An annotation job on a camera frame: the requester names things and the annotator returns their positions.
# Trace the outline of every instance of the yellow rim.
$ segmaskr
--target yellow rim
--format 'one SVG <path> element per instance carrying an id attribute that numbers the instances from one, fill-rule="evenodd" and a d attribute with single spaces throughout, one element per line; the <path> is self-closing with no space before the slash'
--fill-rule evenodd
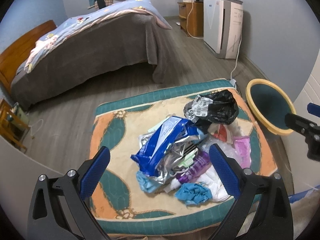
<path id="1" fill-rule="evenodd" d="M 296 114 L 296 109 L 294 108 L 293 103 L 291 102 L 291 100 L 287 96 L 287 94 L 280 87 L 278 87 L 276 84 L 273 84 L 272 82 L 265 80 L 265 79 L 253 79 L 247 85 L 247 88 L 245 90 L 245 94 L 247 96 L 248 105 L 249 105 L 251 111 L 253 112 L 254 116 L 273 134 L 289 135 L 290 133 L 292 133 L 293 130 L 291 130 L 291 129 L 284 130 L 284 129 L 280 129 L 280 128 L 276 127 L 275 125 L 273 125 L 258 110 L 258 108 L 256 107 L 255 103 L 252 100 L 251 93 L 250 93 L 251 87 L 256 84 L 265 84 L 265 85 L 268 85 L 268 86 L 274 88 L 275 90 L 277 90 L 284 97 L 284 99 L 287 101 L 287 103 L 290 107 L 291 113 Z"/>

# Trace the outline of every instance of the pile of trash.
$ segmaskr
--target pile of trash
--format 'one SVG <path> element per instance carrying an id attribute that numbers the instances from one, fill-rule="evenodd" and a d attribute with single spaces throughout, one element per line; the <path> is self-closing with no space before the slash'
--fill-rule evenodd
<path id="1" fill-rule="evenodd" d="M 185 118 L 170 116 L 139 136 L 140 150 L 131 155 L 139 165 L 136 174 L 146 193 L 171 194 L 186 205 L 229 198 L 209 160 L 217 143 L 242 168 L 250 167 L 250 138 L 236 117 L 238 105 L 228 90 L 198 95 L 184 107 Z"/>

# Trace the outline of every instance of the gray wood floor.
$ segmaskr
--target gray wood floor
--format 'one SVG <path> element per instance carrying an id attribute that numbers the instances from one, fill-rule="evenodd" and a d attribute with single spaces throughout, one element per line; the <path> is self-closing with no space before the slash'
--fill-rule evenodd
<path id="1" fill-rule="evenodd" d="M 31 139 L 30 132 L 24 139 L 24 145 L 28 148 L 26 154 L 62 173 L 71 168 L 77 169 L 89 156 L 94 112 L 98 105 L 161 88 L 230 78 L 235 60 L 215 58 L 205 47 L 203 40 L 188 38 L 175 24 L 177 21 L 177 18 L 168 18 L 173 27 L 171 32 L 176 53 L 182 64 L 179 67 L 169 66 L 169 74 L 164 84 L 154 84 L 152 68 L 142 63 L 94 77 L 62 95 L 36 104 L 29 111 L 30 124 L 39 119 L 43 119 L 44 123 L 34 139 Z M 242 95 L 245 95 L 248 82 L 261 76 L 239 62 L 234 77 Z M 273 153 L 277 156 L 275 160 L 281 160 L 279 154 L 287 160 L 281 142 L 273 146 Z M 286 174 L 284 178 L 288 193 L 292 193 L 290 173 L 281 163 L 278 163 L 278 166 L 281 172 Z M 212 230 L 211 228 L 195 233 L 192 239 L 207 239 Z M 184 236 L 170 239 L 188 238 Z"/>

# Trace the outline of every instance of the pink package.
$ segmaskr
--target pink package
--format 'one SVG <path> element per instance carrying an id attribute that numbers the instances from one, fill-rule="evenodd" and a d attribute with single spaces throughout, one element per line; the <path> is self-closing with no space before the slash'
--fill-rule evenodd
<path id="1" fill-rule="evenodd" d="M 238 155 L 241 157 L 241 168 L 250 168 L 251 165 L 251 146 L 250 146 L 250 137 L 249 136 L 242 136 L 242 137 L 234 137 L 233 138 L 234 146 Z"/>

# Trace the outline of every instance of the metal screw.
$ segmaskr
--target metal screw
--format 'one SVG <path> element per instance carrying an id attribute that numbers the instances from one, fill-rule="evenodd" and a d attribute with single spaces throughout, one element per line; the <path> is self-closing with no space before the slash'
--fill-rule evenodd
<path id="1" fill-rule="evenodd" d="M 275 176 L 276 179 L 281 179 L 281 175 L 279 173 L 275 173 L 273 176 Z"/>
<path id="2" fill-rule="evenodd" d="M 45 175 L 44 174 L 39 176 L 39 181 L 43 181 L 44 179 L 45 179 Z"/>
<path id="3" fill-rule="evenodd" d="M 68 171 L 68 176 L 73 177 L 76 174 L 75 170 Z"/>
<path id="4" fill-rule="evenodd" d="M 243 172 L 244 172 L 244 174 L 246 174 L 246 175 L 251 175 L 251 174 L 252 174 L 252 170 L 250 170 L 249 168 L 245 168 L 245 169 L 243 170 Z"/>

